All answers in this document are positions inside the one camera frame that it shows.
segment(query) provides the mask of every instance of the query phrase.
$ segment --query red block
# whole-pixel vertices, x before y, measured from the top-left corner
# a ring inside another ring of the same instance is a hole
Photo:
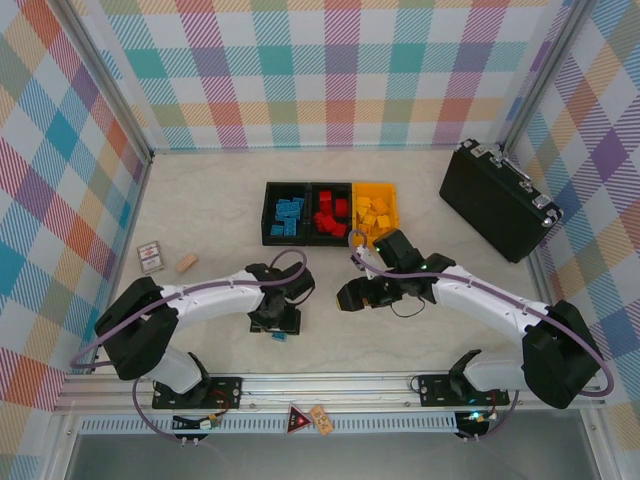
[[[336,217],[349,216],[349,202],[346,198],[336,198]]]
[[[333,232],[333,229],[336,228],[336,221],[333,219],[332,216],[326,216],[322,219],[322,224],[324,225],[324,228],[327,229],[328,232]]]
[[[320,202],[320,210],[327,216],[333,215],[333,207],[331,206],[331,200]]]
[[[327,233],[327,229],[324,228],[324,224],[322,223],[322,220],[324,219],[324,214],[322,212],[317,212],[314,216],[313,219],[316,222],[316,227],[318,228],[318,232],[320,233]]]
[[[344,223],[336,223],[336,226],[331,230],[331,235],[334,237],[344,237],[347,233],[347,226]]]

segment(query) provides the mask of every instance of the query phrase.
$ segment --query checkered backdrop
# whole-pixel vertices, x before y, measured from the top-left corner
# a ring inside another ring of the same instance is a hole
[[[143,161],[45,0],[0,0],[0,479],[32,478]]]
[[[569,2],[74,3],[150,143],[194,149],[495,141]]]
[[[617,379],[621,464],[640,478],[640,7],[602,0],[515,152],[564,209],[541,252]]]

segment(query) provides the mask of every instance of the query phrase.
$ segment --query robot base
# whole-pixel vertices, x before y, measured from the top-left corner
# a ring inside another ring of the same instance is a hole
[[[284,311],[284,314],[280,317],[277,325],[270,327],[268,329],[262,327],[261,322],[256,322],[251,319],[251,325],[249,326],[249,332],[251,333],[261,333],[261,332],[283,332],[287,335],[300,335],[300,320],[302,318],[302,314],[300,310],[294,308],[287,308]]]
[[[420,405],[423,407],[461,407],[474,405],[492,407],[493,396],[490,392],[473,391],[468,393],[466,401],[461,400],[451,388],[450,375],[419,375],[417,377],[420,392]],[[501,390],[491,390],[495,395],[495,405],[509,405],[509,394]]]
[[[168,386],[155,382],[153,384],[154,395],[151,401],[151,408],[154,410],[180,410],[180,409],[202,409],[207,411],[215,410],[237,410],[240,408],[240,398],[242,396],[241,377],[211,377],[207,394],[198,405],[191,404],[184,395],[175,393]]]

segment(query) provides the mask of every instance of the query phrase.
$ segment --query blue plastic piece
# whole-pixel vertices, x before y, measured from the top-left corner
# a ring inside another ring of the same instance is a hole
[[[273,338],[274,340],[278,340],[279,342],[286,342],[287,334],[284,332],[275,332],[271,335],[271,338]]]
[[[276,215],[276,222],[284,222],[287,218],[295,218],[296,220],[300,220],[300,212],[285,212],[280,215]]]
[[[295,237],[296,236],[296,219],[287,218],[284,221],[284,236]]]
[[[276,204],[276,213],[278,215],[283,215],[287,212],[300,212],[300,204],[298,202],[289,202],[289,203],[277,203]]]

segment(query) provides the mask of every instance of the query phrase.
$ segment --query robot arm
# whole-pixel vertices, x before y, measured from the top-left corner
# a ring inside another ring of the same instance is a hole
[[[253,264],[229,277],[200,285],[159,286],[149,277],[139,278],[100,317],[95,331],[101,336],[140,309],[177,297],[139,318],[106,340],[103,346],[120,379],[151,378],[182,395],[195,407],[208,392],[209,374],[195,355],[169,346],[173,334],[222,315],[247,313],[252,332],[297,335],[301,314],[289,302],[315,288],[309,270],[305,268],[302,275],[281,286],[260,286],[259,283],[289,278],[300,268],[301,263],[284,271]],[[222,286],[198,288],[211,283]]]
[[[400,230],[379,237],[374,247],[390,273],[431,272],[441,276],[371,277],[367,270],[369,278],[352,280],[338,292],[342,310],[384,307],[408,294],[463,311],[506,335],[517,346],[514,352],[500,354],[472,350],[456,362],[449,372],[450,387],[462,401],[472,392],[526,388],[547,404],[566,408],[598,371],[598,364],[582,347],[531,313],[558,321],[599,353],[573,305],[560,301],[549,306],[518,297],[474,277],[437,253],[425,259]],[[514,300],[526,308],[515,307]]]

